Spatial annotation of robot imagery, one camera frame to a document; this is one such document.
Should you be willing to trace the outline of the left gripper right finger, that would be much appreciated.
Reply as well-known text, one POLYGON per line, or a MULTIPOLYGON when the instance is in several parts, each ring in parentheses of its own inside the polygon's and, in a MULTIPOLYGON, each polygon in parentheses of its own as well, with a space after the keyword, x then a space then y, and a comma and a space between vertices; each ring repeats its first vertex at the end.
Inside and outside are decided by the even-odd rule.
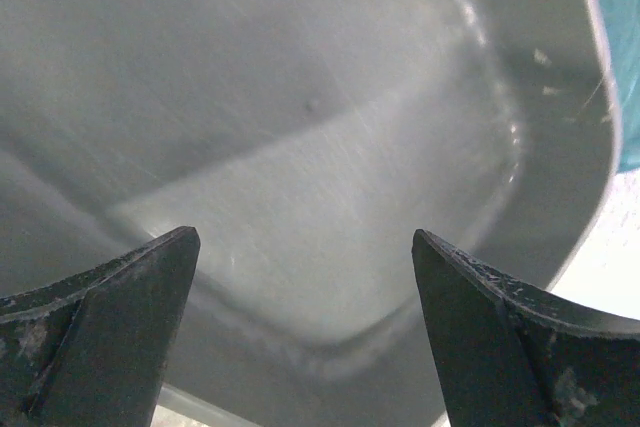
POLYGON ((412 259, 452 426, 636 426, 639 323, 417 230, 412 259))

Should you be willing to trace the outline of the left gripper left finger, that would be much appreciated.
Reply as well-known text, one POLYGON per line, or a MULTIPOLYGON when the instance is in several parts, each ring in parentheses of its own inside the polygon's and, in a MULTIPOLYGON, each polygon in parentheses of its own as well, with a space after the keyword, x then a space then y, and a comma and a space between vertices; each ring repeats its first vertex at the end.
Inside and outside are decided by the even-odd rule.
POLYGON ((150 425, 199 250, 196 229, 178 227, 2 298, 2 425, 150 425))

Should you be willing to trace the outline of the dark grey container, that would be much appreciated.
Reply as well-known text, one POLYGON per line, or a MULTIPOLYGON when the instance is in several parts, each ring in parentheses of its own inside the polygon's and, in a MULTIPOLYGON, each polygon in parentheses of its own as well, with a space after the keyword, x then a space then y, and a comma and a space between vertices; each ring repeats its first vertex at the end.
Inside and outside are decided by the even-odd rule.
POLYGON ((432 426, 416 230, 538 287, 616 172, 596 0, 1 0, 1 291, 175 227, 166 380, 263 426, 432 426))

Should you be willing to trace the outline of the teal transparent container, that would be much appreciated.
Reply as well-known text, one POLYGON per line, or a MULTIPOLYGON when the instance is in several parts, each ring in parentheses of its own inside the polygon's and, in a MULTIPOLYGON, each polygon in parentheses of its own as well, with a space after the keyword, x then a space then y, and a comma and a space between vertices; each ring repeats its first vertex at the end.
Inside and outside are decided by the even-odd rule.
POLYGON ((639 0, 598 0, 622 111, 619 170, 639 168, 639 0))

